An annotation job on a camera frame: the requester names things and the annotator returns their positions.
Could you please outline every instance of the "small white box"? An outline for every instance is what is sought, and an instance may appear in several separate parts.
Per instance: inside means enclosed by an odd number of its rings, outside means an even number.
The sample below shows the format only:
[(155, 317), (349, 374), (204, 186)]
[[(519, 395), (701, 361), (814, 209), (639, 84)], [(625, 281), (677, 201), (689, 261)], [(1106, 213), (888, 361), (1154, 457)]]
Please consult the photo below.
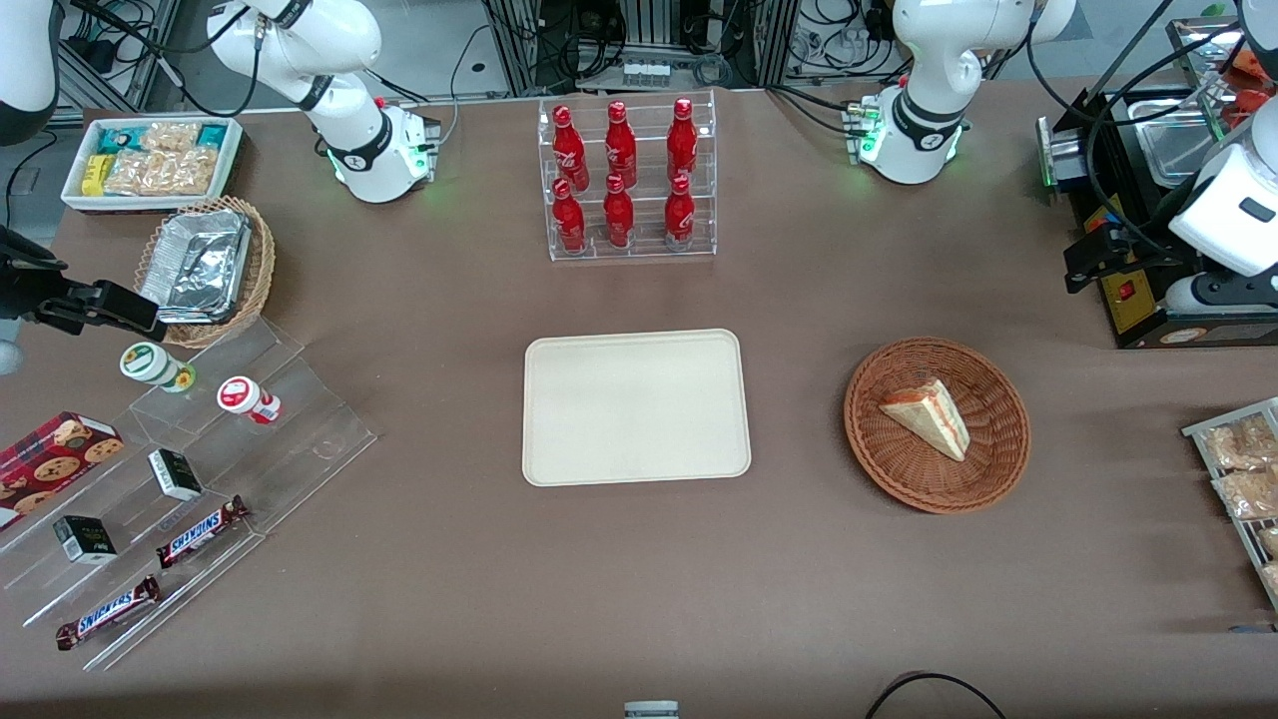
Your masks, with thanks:
[[(84, 167), (88, 166), (88, 158), (97, 153), (104, 133), (161, 121), (199, 123), (203, 125), (224, 125), (226, 128), (222, 144), (217, 149), (217, 163), (213, 166), (213, 179), (208, 183), (208, 192), (204, 194), (166, 194), (162, 197), (87, 195), (81, 193)], [(243, 128), (234, 119), (211, 117), (208, 115), (155, 115), (93, 120), (84, 128), (84, 139), (81, 140), (79, 149), (75, 151), (75, 161), (72, 162), (72, 169), (66, 172), (66, 181), (63, 184), (63, 202), (68, 207), (79, 209), (81, 212), (150, 212), (156, 209), (176, 209), (206, 199), (216, 199), (222, 195), (226, 180), (231, 176), (231, 167), (235, 165), (235, 153), (239, 152), (239, 143), (243, 134)]]

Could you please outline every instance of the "snack box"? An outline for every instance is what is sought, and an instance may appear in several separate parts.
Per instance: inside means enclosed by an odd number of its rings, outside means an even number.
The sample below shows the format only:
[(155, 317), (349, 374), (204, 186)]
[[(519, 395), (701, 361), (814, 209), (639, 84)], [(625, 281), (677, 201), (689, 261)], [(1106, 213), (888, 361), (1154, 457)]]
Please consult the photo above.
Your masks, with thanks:
[(115, 428), (63, 412), (0, 452), (0, 531), (121, 450)]
[[(217, 163), (213, 165), (213, 179), (208, 183), (208, 192), (204, 194), (169, 194), (164, 197), (118, 197), (87, 195), (81, 190), (81, 181), (84, 179), (84, 170), (88, 169), (89, 157), (98, 152), (98, 144), (105, 133), (157, 121), (226, 126), (226, 134), (222, 137), (221, 147), (217, 151)], [(239, 151), (243, 134), (243, 128), (234, 119), (211, 117), (208, 115), (148, 115), (93, 120), (84, 128), (84, 138), (81, 139), (79, 149), (75, 151), (75, 161), (72, 162), (72, 169), (66, 172), (66, 181), (63, 184), (63, 202), (73, 209), (95, 215), (165, 212), (197, 202), (217, 199), (224, 194), (222, 190), (226, 188), (227, 180), (230, 180), (231, 169), (235, 165), (235, 155)]]

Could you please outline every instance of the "cookie box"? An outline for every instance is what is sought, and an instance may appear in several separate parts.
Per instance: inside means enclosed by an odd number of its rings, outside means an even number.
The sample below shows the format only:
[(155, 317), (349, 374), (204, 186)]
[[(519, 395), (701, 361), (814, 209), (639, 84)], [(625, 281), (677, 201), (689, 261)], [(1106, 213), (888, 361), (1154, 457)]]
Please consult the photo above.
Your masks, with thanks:
[(123, 448), (115, 428), (63, 412), (0, 452), (0, 531)]

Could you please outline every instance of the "small bottle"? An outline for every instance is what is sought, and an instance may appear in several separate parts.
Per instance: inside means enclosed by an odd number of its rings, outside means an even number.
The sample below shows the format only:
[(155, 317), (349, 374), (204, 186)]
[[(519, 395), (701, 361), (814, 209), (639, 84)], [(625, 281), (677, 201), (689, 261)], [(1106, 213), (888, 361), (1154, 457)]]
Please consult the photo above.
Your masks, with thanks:
[(196, 369), (152, 341), (138, 341), (124, 350), (120, 374), (174, 395), (196, 384)]
[(666, 135), (666, 174), (671, 181), (680, 172), (690, 176), (697, 169), (697, 126), (693, 125), (693, 101), (686, 97), (675, 100), (675, 121)]
[(217, 391), (217, 406), (231, 415), (244, 415), (258, 425), (270, 425), (280, 419), (280, 398), (243, 377), (222, 383)]
[(693, 243), (693, 212), (697, 203), (688, 194), (688, 175), (680, 174), (670, 183), (666, 198), (666, 246), (682, 252)]
[(573, 112), (560, 105), (551, 112), (555, 119), (555, 163), (560, 175), (573, 183), (575, 192), (590, 186), (590, 171), (585, 169), (585, 143), (581, 133), (573, 126)]
[(555, 215), (555, 226), (558, 229), (564, 252), (569, 254), (585, 252), (585, 213), (573, 197), (573, 186), (566, 179), (555, 178), (551, 190), (555, 193), (551, 213)]
[(634, 241), (635, 203), (626, 192), (620, 174), (608, 175), (608, 195), (603, 198), (603, 216), (608, 220), (608, 243), (627, 249)]
[(635, 130), (626, 120), (626, 103), (617, 100), (608, 103), (608, 134), (603, 139), (608, 152), (608, 171), (621, 175), (626, 189), (639, 181), (639, 152)]

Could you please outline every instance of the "sandwich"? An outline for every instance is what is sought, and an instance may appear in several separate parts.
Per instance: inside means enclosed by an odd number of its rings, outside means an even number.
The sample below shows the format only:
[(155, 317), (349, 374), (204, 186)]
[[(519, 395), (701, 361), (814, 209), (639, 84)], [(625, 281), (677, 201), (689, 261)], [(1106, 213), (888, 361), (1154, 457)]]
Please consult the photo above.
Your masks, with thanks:
[(971, 444), (967, 427), (941, 381), (893, 392), (883, 398), (879, 410), (955, 462), (962, 462)]

